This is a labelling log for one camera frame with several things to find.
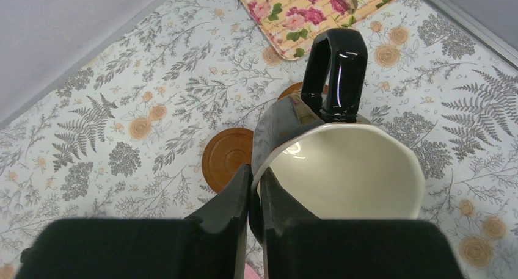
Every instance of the fern leaf print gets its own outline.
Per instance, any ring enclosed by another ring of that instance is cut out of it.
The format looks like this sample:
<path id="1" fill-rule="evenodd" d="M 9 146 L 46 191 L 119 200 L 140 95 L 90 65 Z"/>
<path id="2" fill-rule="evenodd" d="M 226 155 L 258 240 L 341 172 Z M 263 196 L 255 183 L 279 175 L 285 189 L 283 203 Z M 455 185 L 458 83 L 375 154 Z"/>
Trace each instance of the fern leaf print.
<path id="1" fill-rule="evenodd" d="M 88 156 L 88 147 L 96 152 L 96 139 L 101 142 L 106 141 L 104 136 L 106 121 L 109 118 L 115 118 L 111 109 L 116 109 L 117 105 L 108 101 L 103 94 L 101 94 L 100 102 L 90 96 L 87 98 L 90 100 L 90 108 L 82 107 L 70 111 L 70 113 L 78 114 L 79 119 L 57 124 L 65 132 L 54 135 L 64 142 L 62 144 L 53 143 L 54 148 L 58 150 L 58 153 L 53 154 L 55 172 L 69 163 L 74 163 L 73 157 L 80 160 L 80 154 Z"/>
<path id="2" fill-rule="evenodd" d="M 442 102 L 442 106 L 461 113 L 442 115 L 458 126 L 444 126 L 453 134 L 450 142 L 459 161 L 484 146 L 495 146 L 502 142 L 502 135 L 514 137 L 509 125 L 518 123 L 517 98 L 518 76 L 510 76 L 493 67 L 496 76 L 473 70 L 484 80 L 484 84 L 470 83 L 453 88 L 473 94 L 470 98 Z"/>

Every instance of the black ceramic pitcher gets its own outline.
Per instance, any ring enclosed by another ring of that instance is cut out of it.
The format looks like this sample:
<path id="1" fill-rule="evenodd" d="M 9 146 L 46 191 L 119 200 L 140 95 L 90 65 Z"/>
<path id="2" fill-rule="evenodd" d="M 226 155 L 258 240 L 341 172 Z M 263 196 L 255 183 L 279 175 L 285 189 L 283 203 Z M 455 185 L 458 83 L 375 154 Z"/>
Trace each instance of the black ceramic pitcher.
<path id="1" fill-rule="evenodd" d="M 274 103 L 259 120 L 250 210 L 259 241 L 264 207 L 276 202 L 282 223 L 306 216 L 417 217 L 425 183 L 418 159 L 357 115 L 366 69 L 367 48 L 359 32 L 325 31 L 313 42 L 301 93 Z"/>

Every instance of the pink object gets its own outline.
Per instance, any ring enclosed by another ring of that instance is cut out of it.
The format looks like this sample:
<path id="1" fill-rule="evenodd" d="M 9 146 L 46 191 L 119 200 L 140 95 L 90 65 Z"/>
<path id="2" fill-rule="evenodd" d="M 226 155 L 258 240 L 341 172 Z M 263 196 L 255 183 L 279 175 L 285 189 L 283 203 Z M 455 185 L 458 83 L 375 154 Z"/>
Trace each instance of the pink object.
<path id="1" fill-rule="evenodd" d="M 248 264 L 244 265 L 244 279 L 261 279 Z"/>

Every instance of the white wall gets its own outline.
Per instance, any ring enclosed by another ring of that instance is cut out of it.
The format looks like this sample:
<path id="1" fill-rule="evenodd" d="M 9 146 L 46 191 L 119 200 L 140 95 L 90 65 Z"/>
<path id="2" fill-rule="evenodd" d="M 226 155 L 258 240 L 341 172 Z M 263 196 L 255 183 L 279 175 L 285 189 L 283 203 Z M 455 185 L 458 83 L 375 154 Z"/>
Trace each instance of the white wall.
<path id="1" fill-rule="evenodd" d="M 450 0 L 518 50 L 518 0 Z"/>
<path id="2" fill-rule="evenodd" d="M 0 0 L 0 128 L 165 0 Z"/>

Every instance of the gray plant illustration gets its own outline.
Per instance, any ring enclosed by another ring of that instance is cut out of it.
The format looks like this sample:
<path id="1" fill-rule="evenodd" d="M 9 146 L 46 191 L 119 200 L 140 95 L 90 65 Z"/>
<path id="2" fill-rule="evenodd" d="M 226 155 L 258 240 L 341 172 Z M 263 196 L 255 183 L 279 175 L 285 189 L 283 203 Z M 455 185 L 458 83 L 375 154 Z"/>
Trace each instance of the gray plant illustration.
<path id="1" fill-rule="evenodd" d="M 198 199 L 198 201 L 202 204 L 207 204 L 211 200 L 210 198 L 202 198 L 202 197 L 197 197 L 196 199 Z"/>
<path id="2" fill-rule="evenodd" d="M 172 114 L 179 117 L 180 121 L 189 122 L 194 110 L 202 113 L 202 118 L 209 123 L 210 129 L 216 129 L 219 121 L 222 120 L 223 108 L 228 107 L 228 88 L 234 84 L 227 85 L 223 81 L 207 80 L 204 77 L 190 78 L 186 84 L 187 95 L 180 95 L 177 105 L 185 106 L 176 108 Z"/>
<path id="3" fill-rule="evenodd" d="M 139 149 L 133 149 L 127 143 L 118 142 L 110 153 L 110 162 L 108 162 L 112 175 L 119 173 L 124 174 L 125 177 L 133 175 L 142 164 L 139 152 Z"/>
<path id="4" fill-rule="evenodd" d="M 99 139 L 101 142 L 106 140 L 104 137 L 106 121 L 109 118 L 115 118 L 111 109 L 116 109 L 117 105 L 109 102 L 103 94 L 101 94 L 100 103 L 90 96 L 87 98 L 90 100 L 91 108 L 83 107 L 70 111 L 81 118 L 57 124 L 67 132 L 55 134 L 58 139 L 63 141 L 59 144 L 53 143 L 54 148 L 59 151 L 59 153 L 53 154 L 56 158 L 53 160 L 55 172 L 62 166 L 67 166 L 68 163 L 74 163 L 73 156 L 81 159 L 79 152 L 87 156 L 88 143 L 95 152 L 95 140 Z"/>
<path id="5" fill-rule="evenodd" d="M 61 185 L 60 188 L 64 191 L 63 199 L 65 201 L 84 197 L 88 193 L 88 186 L 90 185 L 89 175 L 92 172 L 92 168 L 93 162 L 79 162 L 68 169 L 65 184 Z"/>
<path id="6" fill-rule="evenodd" d="M 403 116 L 397 116 L 394 121 L 384 124 L 391 136 L 414 151 L 426 179 L 442 179 L 444 168 L 451 165 L 453 159 L 446 144 L 425 139 L 435 125 L 424 116 L 413 112 L 403 112 Z"/>
<path id="7" fill-rule="evenodd" d="M 137 54 L 136 48 L 127 49 L 126 51 L 121 52 L 117 59 L 108 62 L 105 69 L 106 73 L 99 74 L 97 78 L 95 78 L 95 84 L 93 85 L 93 88 L 99 89 L 108 82 L 111 82 L 116 73 L 120 74 L 126 70 L 126 68 L 130 67 L 130 65 L 133 63 L 131 58 L 135 54 Z"/>
<path id="8" fill-rule="evenodd" d="M 156 43 L 157 36 L 162 32 L 162 19 L 167 13 L 154 11 L 146 16 L 140 23 L 119 38 L 119 46 L 128 47 L 132 37 L 137 37 L 145 52 L 150 52 Z"/>
<path id="9" fill-rule="evenodd" d="M 191 47 L 189 51 L 183 54 L 182 61 L 178 61 L 171 66 L 171 69 L 163 77 L 163 80 L 175 80 L 180 76 L 182 71 L 193 71 L 196 68 L 198 62 L 205 59 L 211 52 L 212 47 L 213 45 L 210 43 L 210 40 L 204 45 Z M 155 73 L 155 64 L 158 60 L 160 60 L 160 64 L 162 66 L 165 65 L 165 59 L 160 58 L 160 56 L 148 63 L 148 67 L 150 67 L 150 69 L 142 74 L 142 80 L 144 82 L 148 82 L 153 79 L 153 75 Z"/>
<path id="10" fill-rule="evenodd" d="M 173 6 L 171 12 L 177 15 L 180 23 L 185 26 L 194 21 L 200 10 L 208 8 L 208 6 L 200 5 L 198 0 L 170 0 L 166 5 Z"/>
<path id="11" fill-rule="evenodd" d="M 275 100 L 277 100 L 277 98 L 272 98 L 259 104 L 256 104 L 254 101 L 249 101 L 248 103 L 241 103 L 236 108 L 239 117 L 229 118 L 228 120 L 223 122 L 223 124 L 230 126 L 232 128 L 242 128 L 248 125 L 248 122 L 251 118 L 258 122 L 263 113 L 268 109 L 268 107 L 270 107 L 271 103 Z"/>
<path id="12" fill-rule="evenodd" d="M 210 186 L 206 186 L 204 184 L 199 184 L 200 186 L 200 189 L 203 190 L 204 192 L 207 192 L 209 193 L 210 195 L 212 196 L 215 196 L 216 195 L 216 192 L 214 190 L 212 190 L 210 188 Z M 198 196 L 197 197 L 198 201 L 200 203 L 203 203 L 203 204 L 206 204 L 208 201 L 210 201 L 212 199 L 212 197 L 202 197 L 202 196 Z"/>
<path id="13" fill-rule="evenodd" d="M 451 191 L 453 185 L 465 186 L 466 193 L 479 201 L 504 205 L 505 191 L 502 187 L 518 189 L 518 140 L 515 139 L 511 144 L 507 156 L 503 153 L 494 153 L 486 158 L 473 158 L 469 168 L 473 172 L 470 178 L 455 181 L 451 169 L 450 182 L 428 193 L 436 203 L 421 207 L 422 213 L 431 215 L 427 220 L 440 225 L 441 215 L 453 212 L 456 206 L 456 196 Z"/>
<path id="14" fill-rule="evenodd" d="M 187 149 L 192 148 L 195 143 L 194 135 L 202 129 L 199 123 L 189 125 L 180 131 L 178 137 L 167 140 L 166 153 L 160 154 L 155 158 L 153 172 L 162 170 L 164 166 L 170 165 L 176 158 L 177 154 L 183 155 Z"/>
<path id="15" fill-rule="evenodd" d="M 122 198 L 115 205 L 117 214 L 121 214 L 123 217 L 163 217 L 169 207 L 169 203 L 185 205 L 190 183 L 187 182 L 189 178 L 183 176 L 184 169 L 185 167 L 175 176 L 170 176 L 167 172 L 156 174 L 155 180 L 142 191 L 146 198 Z M 171 196 L 167 188 L 179 176 L 181 181 L 178 184 L 177 192 Z"/>
<path id="16" fill-rule="evenodd" d="M 14 166 L 19 160 L 22 155 L 21 148 L 15 150 L 14 152 L 11 151 L 2 151 L 0 152 L 0 176 L 4 173 L 4 171 Z"/>
<path id="17" fill-rule="evenodd" d="M 252 235 L 247 236 L 245 261 L 256 271 L 261 278 L 264 277 L 263 248 Z"/>
<path id="18" fill-rule="evenodd" d="M 180 182 L 177 185 L 177 191 L 172 195 L 172 203 L 173 205 L 186 206 L 189 200 L 189 190 L 191 183 L 188 181 L 191 179 L 190 177 L 185 177 L 183 174 L 180 174 Z"/>
<path id="19" fill-rule="evenodd" d="M 135 102 L 135 100 L 137 100 L 137 98 L 140 97 L 140 93 L 143 91 L 143 89 L 146 88 L 146 85 L 147 84 L 134 85 L 131 88 L 131 93 L 129 95 L 122 97 L 119 101 L 119 104 L 121 106 L 125 106 L 125 105 L 128 105 L 130 103 L 130 101 Z"/>
<path id="20" fill-rule="evenodd" d="M 31 173 L 30 177 L 25 181 L 13 180 L 12 182 L 18 187 L 13 192 L 9 189 L 0 190 L 0 200 L 2 200 L 0 212 L 4 219 L 11 217 L 16 220 L 16 216 L 23 216 L 16 214 L 16 212 L 24 210 L 25 207 L 37 205 L 42 199 L 40 190 L 35 189 L 32 183 L 33 175 L 34 173 Z"/>
<path id="21" fill-rule="evenodd" d="M 377 126 L 383 125 L 383 122 L 385 121 L 384 117 L 389 114 L 388 112 L 391 108 L 392 107 L 388 105 L 374 107 L 370 113 L 371 123 Z"/>
<path id="22" fill-rule="evenodd" d="M 165 67 L 167 64 L 167 58 L 175 57 L 177 55 L 176 48 L 178 44 L 183 42 L 184 46 L 188 47 L 189 43 L 191 42 L 191 37 L 196 31 L 196 28 L 206 23 L 207 22 L 196 24 L 195 26 L 192 26 L 187 29 L 182 27 L 173 28 L 167 36 L 168 38 L 171 38 L 171 40 L 156 45 L 156 47 L 162 52 L 160 52 L 158 56 L 156 56 L 146 64 L 146 67 L 148 69 L 142 73 L 142 80 L 144 82 L 152 81 L 153 77 L 155 76 L 155 67 Z M 198 61 L 200 59 L 204 59 L 208 55 L 208 53 L 210 53 L 211 48 L 212 44 L 210 44 L 210 42 L 207 42 L 207 44 L 201 47 L 192 47 L 190 51 L 184 54 L 183 61 L 175 63 L 171 67 L 171 70 L 168 73 L 166 73 L 163 79 L 165 81 L 168 81 L 170 79 L 176 79 L 180 74 L 181 69 L 194 69 Z"/>
<path id="23" fill-rule="evenodd" d="M 24 140 L 27 133 L 27 122 L 25 119 L 13 121 L 0 129 L 0 148 L 9 149 Z"/>
<path id="24" fill-rule="evenodd" d="M 39 119 L 38 125 L 31 126 L 29 130 L 29 144 L 27 145 L 27 150 L 25 151 L 25 156 L 27 156 L 29 149 L 34 146 L 37 142 L 43 140 L 45 136 L 42 136 L 43 130 L 50 128 L 51 121 L 56 119 L 59 115 L 57 114 L 59 105 L 55 105 L 48 115 L 42 114 Z"/>
<path id="25" fill-rule="evenodd" d="M 399 3 L 405 5 L 406 7 L 410 7 L 414 10 L 419 10 L 421 5 L 423 4 L 422 0 L 399 0 Z"/>
<path id="26" fill-rule="evenodd" d="M 417 27 L 417 32 L 426 46 L 440 42 L 442 54 L 453 59 L 475 53 L 475 42 L 442 15 L 428 15 L 428 19 Z"/>
<path id="27" fill-rule="evenodd" d="M 60 98 L 72 97 L 72 91 L 85 89 L 91 77 L 93 77 L 93 70 L 90 67 L 79 70 L 56 89 L 56 95 Z"/>
<path id="28" fill-rule="evenodd" d="M 518 124 L 518 76 L 512 77 L 493 67 L 497 77 L 482 71 L 473 70 L 485 81 L 485 84 L 466 84 L 453 90 L 463 90 L 475 96 L 442 102 L 442 105 L 461 113 L 442 115 L 459 126 L 444 126 L 444 130 L 456 136 L 450 139 L 455 144 L 452 148 L 459 161 L 475 150 L 485 150 L 482 143 L 493 146 L 494 141 L 501 142 L 497 128 L 513 136 L 509 125 Z"/>
<path id="29" fill-rule="evenodd" d="M 247 93 L 253 100 L 259 100 L 259 97 L 264 95 L 265 88 L 274 81 L 284 81 L 284 78 L 274 78 L 270 75 L 267 68 L 259 69 L 259 58 L 256 55 L 249 55 L 248 51 L 242 49 L 237 54 L 232 54 L 228 57 L 228 61 L 234 65 L 230 70 L 230 74 L 238 78 L 239 83 L 246 86 L 252 83 L 252 86 L 247 87 Z"/>
<path id="30" fill-rule="evenodd" d="M 448 80 L 454 70 L 457 70 L 463 64 L 473 64 L 469 62 L 449 63 L 444 59 L 434 59 L 430 61 L 430 67 L 417 67 L 415 71 L 419 72 L 420 75 L 412 78 L 407 78 L 400 83 L 401 86 L 397 86 L 392 90 L 392 95 L 396 97 L 402 97 L 407 91 L 409 86 L 415 89 L 420 88 L 423 82 L 426 84 L 433 84 L 434 77 L 439 73 L 442 73 L 442 78 Z"/>
<path id="31" fill-rule="evenodd" d="M 117 195 L 123 192 L 126 189 L 126 183 L 124 181 L 119 181 L 115 184 L 114 187 L 110 187 L 106 194 L 104 195 L 104 200 L 100 201 L 99 199 L 94 199 L 92 205 L 92 217 L 96 216 L 106 216 L 106 207 L 110 206 L 114 202 L 114 195 Z"/>
<path id="32" fill-rule="evenodd" d="M 228 56 L 233 52 L 237 52 L 237 50 L 241 47 L 243 43 L 251 43 L 254 37 L 257 37 L 259 34 L 254 34 L 255 31 L 259 31 L 258 25 L 255 23 L 253 19 L 248 20 L 249 25 L 247 27 L 242 27 L 239 29 L 238 34 L 232 37 L 232 44 L 221 48 L 219 54 L 221 56 Z"/>
<path id="33" fill-rule="evenodd" d="M 60 213 L 61 206 L 59 202 L 59 197 L 56 194 L 51 194 L 41 202 L 37 209 L 30 209 L 20 214 L 14 214 L 9 220 L 6 219 L 9 227 L 0 234 L 0 245 L 2 249 L 19 255 L 23 246 L 21 239 L 4 237 L 5 234 L 16 231 L 20 233 L 24 239 L 33 240 L 54 220 L 77 216 L 77 211 L 79 210 L 78 205 L 69 204 L 63 212 Z"/>

